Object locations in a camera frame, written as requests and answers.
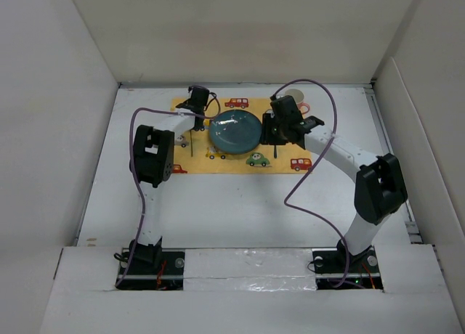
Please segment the pink and white cup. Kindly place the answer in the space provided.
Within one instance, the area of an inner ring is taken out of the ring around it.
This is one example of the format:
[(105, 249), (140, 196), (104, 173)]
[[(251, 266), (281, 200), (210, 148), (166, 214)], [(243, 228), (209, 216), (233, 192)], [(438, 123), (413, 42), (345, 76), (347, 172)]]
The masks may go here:
[(294, 101), (302, 113), (302, 115), (306, 115), (310, 112), (310, 105), (307, 104), (304, 100), (304, 93), (299, 89), (287, 89), (283, 93), (285, 96), (291, 96), (294, 98)]

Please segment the blue metal fork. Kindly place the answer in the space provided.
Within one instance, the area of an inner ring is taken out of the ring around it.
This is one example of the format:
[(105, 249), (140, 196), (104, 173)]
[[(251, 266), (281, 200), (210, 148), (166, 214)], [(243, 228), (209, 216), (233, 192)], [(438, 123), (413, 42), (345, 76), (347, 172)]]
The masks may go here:
[(193, 130), (190, 130), (189, 137), (190, 137), (190, 157), (193, 158), (193, 155), (194, 155), (194, 151), (193, 151)]

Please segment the dark teal ceramic plate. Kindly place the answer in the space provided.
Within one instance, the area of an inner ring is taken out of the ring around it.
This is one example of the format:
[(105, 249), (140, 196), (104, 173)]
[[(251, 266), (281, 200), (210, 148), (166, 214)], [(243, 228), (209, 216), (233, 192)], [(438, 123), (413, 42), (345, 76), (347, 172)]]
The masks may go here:
[(209, 126), (211, 143), (222, 152), (242, 155), (260, 144), (262, 122), (245, 110), (227, 110), (215, 117)]

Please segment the yellow car-print cloth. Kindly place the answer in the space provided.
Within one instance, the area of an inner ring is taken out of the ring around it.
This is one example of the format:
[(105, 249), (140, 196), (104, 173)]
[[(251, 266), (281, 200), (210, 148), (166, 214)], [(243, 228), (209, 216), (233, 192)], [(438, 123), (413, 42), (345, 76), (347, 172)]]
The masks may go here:
[(174, 141), (174, 173), (176, 174), (295, 174), (312, 165), (312, 156), (302, 148), (279, 145), (278, 158), (272, 145), (259, 145), (243, 155), (230, 155), (218, 150), (209, 139), (210, 121), (200, 131), (193, 131), (193, 158), (190, 157), (189, 132)]

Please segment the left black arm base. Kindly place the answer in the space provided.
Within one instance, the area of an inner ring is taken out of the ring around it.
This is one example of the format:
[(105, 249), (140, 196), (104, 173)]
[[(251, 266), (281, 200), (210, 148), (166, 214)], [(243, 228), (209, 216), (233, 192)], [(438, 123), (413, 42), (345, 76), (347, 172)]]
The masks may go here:
[(119, 290), (183, 290), (185, 251), (184, 250), (163, 250), (161, 260), (155, 266), (132, 260), (125, 277), (126, 260), (129, 258), (129, 251), (114, 253), (113, 257), (119, 262), (118, 276), (116, 278)]

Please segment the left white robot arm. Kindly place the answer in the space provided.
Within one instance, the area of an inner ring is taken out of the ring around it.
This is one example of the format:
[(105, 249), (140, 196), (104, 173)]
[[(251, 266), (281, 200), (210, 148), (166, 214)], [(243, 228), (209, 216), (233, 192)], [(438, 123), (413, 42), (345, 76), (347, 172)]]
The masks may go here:
[(142, 201), (136, 237), (129, 246), (127, 264), (136, 264), (146, 273), (162, 265), (162, 233), (158, 208), (158, 187), (168, 181), (174, 169), (175, 140), (198, 130), (206, 120), (211, 97), (207, 88), (193, 85), (190, 96), (175, 111), (136, 109), (129, 129), (129, 167)]

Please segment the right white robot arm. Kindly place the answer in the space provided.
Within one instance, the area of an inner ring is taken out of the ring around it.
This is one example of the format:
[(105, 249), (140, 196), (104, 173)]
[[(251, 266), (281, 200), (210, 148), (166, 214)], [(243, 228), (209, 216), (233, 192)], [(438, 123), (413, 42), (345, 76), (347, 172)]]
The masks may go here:
[(272, 96), (271, 112), (264, 114), (264, 140), (295, 144), (318, 155), (346, 174), (355, 184), (356, 215), (341, 236), (336, 253), (338, 267), (346, 272), (361, 265), (384, 221), (408, 199), (400, 162), (392, 153), (376, 155), (337, 134), (338, 114), (331, 97), (333, 126), (315, 116), (303, 117), (290, 95)]

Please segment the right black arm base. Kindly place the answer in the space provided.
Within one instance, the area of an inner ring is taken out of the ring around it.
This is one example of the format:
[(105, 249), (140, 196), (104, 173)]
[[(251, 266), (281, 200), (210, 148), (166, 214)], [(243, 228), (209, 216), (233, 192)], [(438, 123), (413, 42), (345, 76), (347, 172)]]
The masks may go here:
[(346, 263), (337, 248), (313, 248), (307, 270), (315, 276), (317, 290), (383, 290), (374, 247)]

